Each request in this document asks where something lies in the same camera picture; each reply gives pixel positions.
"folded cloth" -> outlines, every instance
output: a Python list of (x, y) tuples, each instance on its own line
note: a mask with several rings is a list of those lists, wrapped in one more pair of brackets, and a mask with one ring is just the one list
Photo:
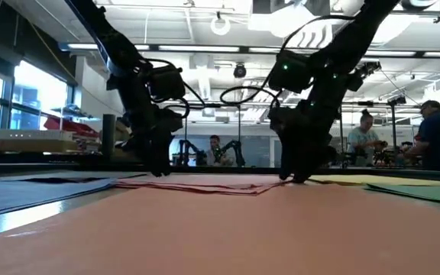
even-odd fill
[(140, 176), (138, 178), (119, 179), (115, 182), (115, 186), (121, 188), (150, 187), (195, 193), (252, 196), (259, 195), (275, 186), (283, 184), (284, 182), (281, 182), (277, 176), (212, 174), (175, 174), (161, 178)]

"man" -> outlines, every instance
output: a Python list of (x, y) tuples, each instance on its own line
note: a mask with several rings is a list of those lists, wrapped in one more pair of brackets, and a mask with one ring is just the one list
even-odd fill
[(365, 109), (362, 111), (360, 125), (354, 128), (348, 136), (348, 153), (357, 154), (356, 165), (367, 166), (373, 163), (374, 149), (383, 149), (383, 142), (380, 141), (378, 135), (371, 130), (374, 118)]
[(422, 165), (426, 170), (440, 171), (440, 103), (429, 100), (420, 108), (424, 121), (420, 124), (419, 140), (416, 146), (400, 157), (412, 158), (422, 155)]
[(222, 154), (220, 148), (220, 137), (216, 134), (210, 137), (210, 150), (206, 152), (206, 164), (214, 167), (231, 167), (234, 161), (227, 155)]

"yellow cloth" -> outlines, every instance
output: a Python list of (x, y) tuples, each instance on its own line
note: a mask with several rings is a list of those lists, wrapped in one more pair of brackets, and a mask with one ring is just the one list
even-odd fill
[(335, 183), (349, 183), (350, 185), (359, 185), (365, 183), (382, 183), (400, 186), (440, 186), (438, 180), (416, 180), (405, 179), (392, 176), (370, 176), (370, 175), (324, 175), (311, 176), (311, 180), (320, 180)]

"table surface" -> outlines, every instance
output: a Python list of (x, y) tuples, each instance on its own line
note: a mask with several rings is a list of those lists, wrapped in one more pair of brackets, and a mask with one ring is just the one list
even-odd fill
[[(45, 174), (46, 177), (53, 177), (53, 176), (61, 176), (62, 172), (72, 174), (72, 176), (75, 177), (88, 177), (91, 174), (94, 174), (96, 176), (96, 172), (73, 172), (73, 171), (48, 171), (47, 173), (38, 171), (37, 174), (40, 177), (42, 177), (41, 176), (42, 174)], [(14, 173), (14, 174), (4, 175), (4, 177), (11, 176), (14, 177), (15, 179), (19, 179), (23, 176), (29, 176), (29, 175), (33, 176), (33, 173)], [(130, 175), (129, 173), (123, 173), (123, 172), (102, 172), (100, 173), (99, 176), (124, 177)], [(362, 188), (362, 186), (346, 186), (345, 188)], [(114, 196), (117, 194), (127, 192), (128, 190), (129, 189), (119, 189), (119, 188), (107, 189), (101, 192), (95, 192), (92, 194), (79, 196), (76, 198), (64, 199), (58, 202), (52, 202), (44, 205), (31, 207), (29, 209), (22, 209), (14, 212), (0, 214), (0, 233), (3, 231), (7, 231), (13, 228), (30, 224), (32, 222), (37, 222), (45, 218), (49, 218), (50, 216), (57, 215), (65, 211), (69, 211), (72, 209), (79, 208), (81, 206), (88, 205), (89, 203), (92, 202), (97, 202), (100, 199), (104, 199), (109, 196)], [(371, 191), (367, 191), (367, 192), (368, 194), (376, 194), (376, 193), (383, 194), (381, 192), (371, 192)], [(416, 205), (431, 205), (433, 207), (440, 209), (440, 203), (437, 202), (430, 202), (421, 199), (413, 199), (409, 197), (395, 196), (390, 194), (384, 194), (384, 195), (392, 196), (394, 199), (407, 200), (412, 203), (415, 203)]]

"woman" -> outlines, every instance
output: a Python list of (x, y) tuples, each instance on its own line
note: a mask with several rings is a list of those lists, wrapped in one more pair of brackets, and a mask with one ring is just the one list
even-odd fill
[(357, 166), (367, 166), (373, 163), (374, 150), (383, 149), (383, 142), (378, 135), (371, 130), (373, 127), (373, 116), (367, 111), (362, 111), (361, 124), (354, 128), (348, 136), (348, 152), (357, 154)]

